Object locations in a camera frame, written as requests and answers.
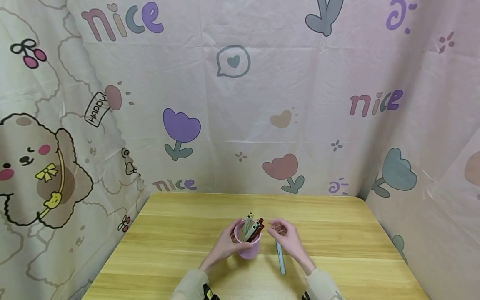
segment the light blue pen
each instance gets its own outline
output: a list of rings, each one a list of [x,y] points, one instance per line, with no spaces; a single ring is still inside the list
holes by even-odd
[[[276,249],[278,250],[278,261],[280,262],[280,272],[282,273],[282,275],[286,275],[287,273],[285,272],[285,262],[283,261],[282,246],[278,241],[276,242]]]

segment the beige sleeve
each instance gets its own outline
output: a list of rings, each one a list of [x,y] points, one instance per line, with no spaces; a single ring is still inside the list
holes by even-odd
[[[345,300],[340,294],[335,281],[326,271],[315,269],[307,277],[307,285],[309,300]]]
[[[171,300],[204,300],[204,284],[208,284],[208,276],[200,270],[188,271],[177,288],[173,291]]]

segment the yellow bow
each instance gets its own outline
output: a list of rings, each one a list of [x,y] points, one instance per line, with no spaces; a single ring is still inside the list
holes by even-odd
[[[35,175],[36,178],[42,180],[44,179],[45,182],[49,181],[49,180],[52,180],[52,177],[50,176],[53,175],[57,175],[57,170],[55,170],[55,164],[49,164],[45,169],[43,169],[43,171],[40,171],[38,172],[38,174]]]

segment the pink cheek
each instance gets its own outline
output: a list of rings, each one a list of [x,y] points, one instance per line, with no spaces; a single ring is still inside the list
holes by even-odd
[[[38,149],[38,153],[41,155],[48,154],[50,152],[50,146],[45,144]]]
[[[12,169],[4,169],[0,171],[0,180],[5,181],[13,177],[15,172]]]

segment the wooden surface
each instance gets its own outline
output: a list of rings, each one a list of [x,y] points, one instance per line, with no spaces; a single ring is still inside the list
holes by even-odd
[[[283,217],[294,223],[319,268],[347,300],[428,299],[364,201],[355,197],[157,193],[142,209],[84,300],[168,300],[198,268],[233,219]],[[265,231],[259,256],[232,256],[210,274],[225,300],[299,300],[305,275],[285,255],[281,276],[275,240]]]

